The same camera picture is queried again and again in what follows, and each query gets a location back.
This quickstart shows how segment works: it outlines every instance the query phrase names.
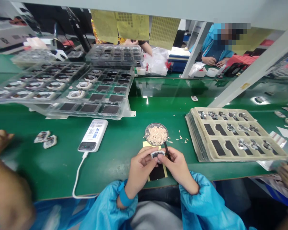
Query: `white cable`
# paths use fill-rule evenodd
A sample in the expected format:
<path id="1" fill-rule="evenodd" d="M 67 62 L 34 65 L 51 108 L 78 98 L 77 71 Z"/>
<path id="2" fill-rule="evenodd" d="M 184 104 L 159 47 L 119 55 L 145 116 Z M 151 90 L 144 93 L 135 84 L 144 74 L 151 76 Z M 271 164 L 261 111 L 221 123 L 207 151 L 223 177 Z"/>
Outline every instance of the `white cable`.
<path id="1" fill-rule="evenodd" d="M 78 178 L 79 178 L 79 171 L 80 171 L 82 163 L 84 162 L 84 159 L 87 157 L 88 154 L 89 154 L 89 152 L 84 152 L 84 154 L 82 156 L 82 161 L 81 161 L 81 163 L 78 167 L 78 170 L 77 170 L 76 181 L 75 181 L 75 185 L 74 185 L 74 189 L 73 189 L 73 198 L 75 198 L 75 199 L 91 199 L 91 198 L 95 198 L 98 196 L 98 194 L 95 196 L 76 196 L 75 195 L 75 190 L 76 190 L 77 182 L 78 182 Z"/>

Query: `circular component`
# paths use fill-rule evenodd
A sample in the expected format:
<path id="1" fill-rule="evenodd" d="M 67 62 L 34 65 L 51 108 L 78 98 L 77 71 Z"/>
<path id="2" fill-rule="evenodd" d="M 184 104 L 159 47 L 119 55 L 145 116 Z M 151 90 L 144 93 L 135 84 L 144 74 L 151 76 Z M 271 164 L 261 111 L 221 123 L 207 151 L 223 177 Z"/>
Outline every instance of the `circular component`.
<path id="1" fill-rule="evenodd" d="M 160 146 L 169 136 L 166 127 L 160 123 L 151 123 L 145 129 L 145 139 L 152 146 Z"/>

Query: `stack of trays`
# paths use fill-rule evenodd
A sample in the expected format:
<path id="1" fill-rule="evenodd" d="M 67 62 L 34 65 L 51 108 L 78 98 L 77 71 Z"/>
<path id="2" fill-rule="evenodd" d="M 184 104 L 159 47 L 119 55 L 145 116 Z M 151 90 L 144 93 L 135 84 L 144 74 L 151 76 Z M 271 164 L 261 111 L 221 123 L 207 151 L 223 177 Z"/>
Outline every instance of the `stack of trays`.
<path id="1" fill-rule="evenodd" d="M 91 67 L 56 102 L 47 108 L 50 115 L 67 115 L 119 120 L 128 103 L 134 69 Z"/>
<path id="2" fill-rule="evenodd" d="M 49 104 L 87 68 L 78 62 L 42 62 L 0 84 L 0 104 Z"/>
<path id="3" fill-rule="evenodd" d="M 195 107 L 185 118 L 199 162 L 288 157 L 246 110 Z"/>

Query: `yellow sticker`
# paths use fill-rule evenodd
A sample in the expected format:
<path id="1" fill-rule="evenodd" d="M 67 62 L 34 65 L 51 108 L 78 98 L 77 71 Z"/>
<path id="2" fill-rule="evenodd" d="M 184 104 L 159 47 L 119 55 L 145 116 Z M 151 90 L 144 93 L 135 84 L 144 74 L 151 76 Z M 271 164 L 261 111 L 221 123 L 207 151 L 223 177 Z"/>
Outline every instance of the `yellow sticker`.
<path id="1" fill-rule="evenodd" d="M 92 19 L 98 38 L 102 41 L 117 44 L 117 25 L 115 12 L 91 10 Z"/>
<path id="2" fill-rule="evenodd" d="M 153 16 L 149 44 L 172 50 L 180 19 Z"/>
<path id="3" fill-rule="evenodd" d="M 115 12 L 120 37 L 133 40 L 149 40 L 149 16 Z"/>

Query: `clear plastic tray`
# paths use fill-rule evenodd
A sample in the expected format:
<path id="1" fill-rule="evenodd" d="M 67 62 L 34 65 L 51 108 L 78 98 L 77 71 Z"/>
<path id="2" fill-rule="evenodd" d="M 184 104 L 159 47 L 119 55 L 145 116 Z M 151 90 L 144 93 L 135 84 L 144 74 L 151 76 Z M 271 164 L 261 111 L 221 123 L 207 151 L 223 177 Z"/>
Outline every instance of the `clear plastic tray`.
<path id="1" fill-rule="evenodd" d="M 96 77 L 93 82 L 88 82 L 88 76 Z M 113 79 L 113 81 L 105 81 L 104 79 Z M 124 78 L 128 80 L 128 84 L 120 86 L 117 79 Z M 128 94 L 132 81 L 134 79 L 134 68 L 131 70 L 102 69 L 91 67 L 82 77 L 76 80 L 62 95 L 55 101 L 55 104 L 47 108 L 50 115 L 68 115 L 68 116 L 90 116 L 94 118 L 109 118 L 119 120 L 122 117 L 122 108 L 126 105 Z M 79 89 L 79 83 L 92 84 L 88 89 Z M 80 94 L 83 97 L 72 99 L 68 97 L 70 93 Z M 94 108 L 94 112 L 88 112 L 86 109 Z"/>
<path id="2" fill-rule="evenodd" d="M 200 162 L 288 157 L 246 110 L 195 107 L 186 120 Z"/>
<path id="3" fill-rule="evenodd" d="M 86 60 L 94 66 L 137 66 L 144 60 L 138 45 L 95 44 L 87 53 Z"/>
<path id="4" fill-rule="evenodd" d="M 25 50 L 11 61 L 20 68 L 28 68 L 40 62 L 54 62 L 55 55 L 50 50 Z"/>
<path id="5" fill-rule="evenodd" d="M 71 62 L 44 62 L 32 66 L 0 84 L 0 104 L 51 103 L 86 67 L 85 63 Z"/>

